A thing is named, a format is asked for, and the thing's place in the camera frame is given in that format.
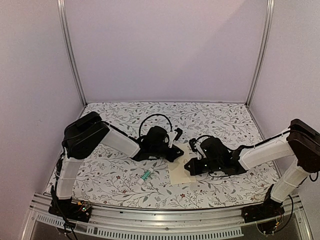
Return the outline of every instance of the sheet of paper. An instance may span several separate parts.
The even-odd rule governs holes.
[[[177,145],[177,147],[184,152],[184,155],[174,160],[174,162],[168,162],[171,185],[196,182],[196,177],[190,176],[189,171],[184,168],[184,165],[190,160],[188,143]]]

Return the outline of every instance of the floral pattern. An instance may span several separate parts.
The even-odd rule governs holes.
[[[173,128],[181,128],[179,143],[201,135],[213,135],[229,148],[252,145],[261,136],[243,104],[114,102],[90,103],[91,111],[103,120],[136,138],[141,122],[149,115],[161,113],[170,118]],[[142,127],[169,129],[166,119],[156,116]],[[139,185],[137,180],[153,168],[153,173]],[[73,198],[93,203],[134,208],[199,209],[229,207],[261,202],[268,187],[279,179],[272,162],[247,173],[229,177],[196,176],[197,182],[170,184],[165,159],[133,161],[123,153],[100,144],[81,165],[73,188]],[[55,182],[52,174],[46,191]]]

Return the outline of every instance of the vertical metal post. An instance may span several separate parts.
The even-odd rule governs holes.
[[[66,52],[68,54],[74,83],[75,83],[75,86],[76,86],[77,92],[79,94],[80,101],[81,101],[82,105],[86,106],[87,100],[85,97],[84,89],[83,89],[81,81],[80,81],[80,77],[79,77],[79,73],[78,73],[78,69],[77,69],[77,64],[76,64],[76,59],[74,56],[74,51],[73,51],[71,39],[70,39],[70,33],[69,33],[68,22],[67,22],[66,7],[65,7],[65,0],[57,0],[57,5],[58,5],[59,16],[60,16],[63,39],[64,39],[64,43],[65,43],[65,47],[66,47]]]
[[[245,104],[250,107],[255,90],[257,87],[257,83],[259,80],[260,72],[262,69],[262,65],[264,62],[264,57],[267,49],[267,44],[268,44],[268,39],[269,39],[269,34],[270,34],[270,29],[271,29],[271,23],[272,23],[272,17],[274,14],[274,6],[275,6],[275,1],[274,0],[268,0],[267,2],[267,8],[266,8],[266,15],[265,15],[265,22],[264,22],[264,29],[263,29],[263,36],[262,36],[262,41],[261,41],[261,46],[260,46],[260,51],[259,51],[259,56],[255,65],[254,69],[254,74],[249,90],[249,94],[246,98]]]

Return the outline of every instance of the perforated metal strip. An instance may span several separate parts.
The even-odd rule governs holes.
[[[64,228],[64,221],[60,217],[50,214],[37,213],[37,221],[57,227]],[[76,233],[86,234],[112,240],[223,240],[243,236],[241,227],[229,229],[205,231],[202,233],[137,233],[125,230],[113,230],[100,226],[88,225],[83,231],[74,230]]]

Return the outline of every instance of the white wall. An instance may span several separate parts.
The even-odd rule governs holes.
[[[245,102],[266,0],[65,4],[89,102]]]
[[[274,16],[252,111],[270,137],[300,118],[320,132],[320,2],[275,2]],[[292,159],[278,161],[284,172]],[[320,239],[320,180],[299,188],[314,239]]]
[[[81,111],[56,1],[0,1],[0,239],[18,239]]]

